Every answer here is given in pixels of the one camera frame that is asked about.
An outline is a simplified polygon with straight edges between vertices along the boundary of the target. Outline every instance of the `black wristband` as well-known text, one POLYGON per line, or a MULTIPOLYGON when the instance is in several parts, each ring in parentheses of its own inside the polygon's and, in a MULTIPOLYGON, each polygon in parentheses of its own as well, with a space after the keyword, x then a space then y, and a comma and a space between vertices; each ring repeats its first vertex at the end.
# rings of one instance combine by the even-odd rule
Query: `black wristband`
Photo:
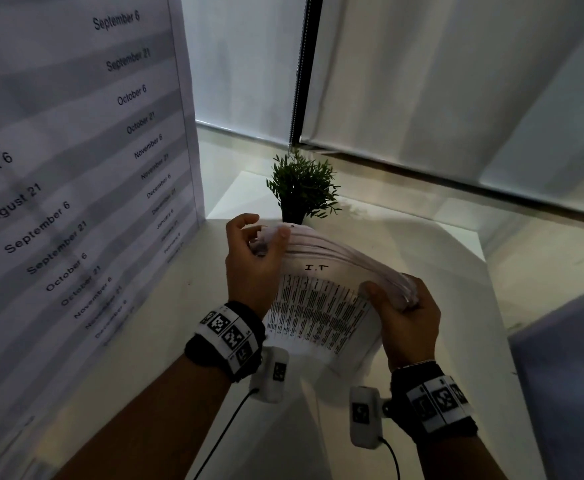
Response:
POLYGON ((463 393, 452 383, 447 384, 447 378, 439 365, 433 361, 408 365, 397 369, 392 373, 392 401, 389 405, 389 416, 400 428, 405 431, 417 445, 440 441, 445 438, 459 436, 476 436, 478 428, 471 416, 463 414, 462 419, 448 422, 444 419, 449 411, 463 410, 462 405, 469 404, 463 393), (438 399, 447 399, 447 407, 437 403, 432 394, 425 390, 424 385, 433 379, 440 380, 439 392, 442 396, 438 399), (413 391, 420 387, 423 395, 410 400, 408 394, 420 394, 413 391), (435 431, 428 432, 424 424, 426 420, 439 420, 441 426, 435 431))
MULTIPOLYGON (((232 358, 236 358, 241 353, 245 353, 248 351, 249 358, 244 362, 239 358, 238 359, 238 370, 232 371, 231 364, 229 363, 229 359, 224 357, 213 343, 210 343, 204 335, 209 335, 210 331, 207 329, 199 331, 201 333, 197 333, 185 346, 184 354, 194 363, 197 365, 201 365, 203 367, 218 367, 222 371, 227 374, 232 382, 239 382, 241 379, 246 378, 249 375, 252 375, 254 372, 257 371, 259 366, 261 365, 262 356, 261 353, 263 351, 263 342, 265 340, 265 326, 263 322, 259 319, 258 315, 249 307, 238 301, 229 301, 224 305, 227 307, 231 312, 239 315, 239 320, 231 321, 228 320, 224 315, 221 316, 220 321, 226 321, 227 324, 224 324, 218 328, 209 327, 212 332, 212 342, 218 341, 217 337, 221 337, 225 344, 231 349, 231 352, 236 349, 236 353, 232 352, 232 358), (243 322, 243 327, 247 326, 249 330, 244 329, 243 332, 233 327, 233 325, 238 324, 237 322, 243 322), (236 337, 242 335, 240 340, 236 340, 236 337)), ((206 326, 208 322, 211 322, 212 319, 216 318, 218 315, 221 315, 218 310, 214 312, 210 312, 201 322, 200 326, 206 326)))

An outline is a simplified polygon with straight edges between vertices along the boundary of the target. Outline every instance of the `stack of paper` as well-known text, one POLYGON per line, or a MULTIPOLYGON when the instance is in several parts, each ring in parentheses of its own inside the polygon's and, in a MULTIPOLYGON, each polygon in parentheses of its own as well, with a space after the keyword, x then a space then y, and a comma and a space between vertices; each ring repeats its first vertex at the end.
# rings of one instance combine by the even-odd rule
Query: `stack of paper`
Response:
MULTIPOLYGON (((311 354, 337 372, 358 368, 376 350, 380 321, 361 284, 372 281, 399 310, 418 303, 416 286, 404 274, 332 241, 311 227, 291 228, 279 292, 264 322, 266 345, 311 354)), ((250 243, 265 255, 277 228, 265 227, 250 243)))

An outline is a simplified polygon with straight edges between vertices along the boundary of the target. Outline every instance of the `white desk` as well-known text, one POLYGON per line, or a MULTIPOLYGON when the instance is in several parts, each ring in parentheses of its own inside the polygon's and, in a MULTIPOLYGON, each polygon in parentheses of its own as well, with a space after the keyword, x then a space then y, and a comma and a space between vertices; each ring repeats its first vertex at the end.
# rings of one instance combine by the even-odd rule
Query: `white desk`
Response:
MULTIPOLYGON (((480 435, 511 480, 545 478, 506 333, 476 233, 394 210, 342 200, 344 211, 309 224, 399 271, 421 277, 443 318, 436 354, 473 404, 480 435)), ((280 219, 265 178, 243 172, 208 216, 195 240, 121 332, 49 428, 37 456, 68 460, 120 408, 180 353, 195 324, 226 295, 225 221, 241 212, 280 219)), ((349 441, 351 384, 389 396, 381 349, 356 377, 338 378, 310 358, 293 357, 282 404, 248 401, 208 463, 202 479, 392 479, 390 453, 349 441)), ((188 478, 225 427, 247 381, 232 387, 188 478)), ((421 479, 416 448, 400 428, 384 422, 403 479, 421 479)))

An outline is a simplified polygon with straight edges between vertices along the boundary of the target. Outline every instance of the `hand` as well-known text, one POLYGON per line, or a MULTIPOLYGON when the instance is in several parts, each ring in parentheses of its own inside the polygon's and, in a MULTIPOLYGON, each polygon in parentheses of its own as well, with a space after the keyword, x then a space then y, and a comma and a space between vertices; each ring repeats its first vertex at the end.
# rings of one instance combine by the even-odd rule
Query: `hand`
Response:
POLYGON ((381 339, 390 371, 434 358, 441 312, 425 283, 413 276, 418 305, 403 313, 396 310, 385 291, 376 283, 365 283, 372 306, 381 317, 381 339))
POLYGON ((257 214, 241 214, 225 226, 229 252, 225 258, 228 301, 249 306, 263 320, 279 291, 281 261, 286 254, 290 230, 279 228, 265 257, 256 257, 248 242, 261 226, 244 227, 259 220, 257 214))

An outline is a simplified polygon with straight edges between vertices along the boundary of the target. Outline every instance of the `potted plant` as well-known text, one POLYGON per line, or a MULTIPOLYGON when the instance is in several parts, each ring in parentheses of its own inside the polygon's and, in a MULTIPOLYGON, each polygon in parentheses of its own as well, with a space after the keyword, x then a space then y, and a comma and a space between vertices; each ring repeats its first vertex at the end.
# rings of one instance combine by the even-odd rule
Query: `potted plant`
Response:
POLYGON ((298 148, 292 148, 283 158, 274 158, 272 179, 268 188, 279 201, 283 222, 302 224, 305 216, 327 217, 326 212, 335 214, 336 189, 334 170, 327 161, 319 163, 301 155, 298 148))

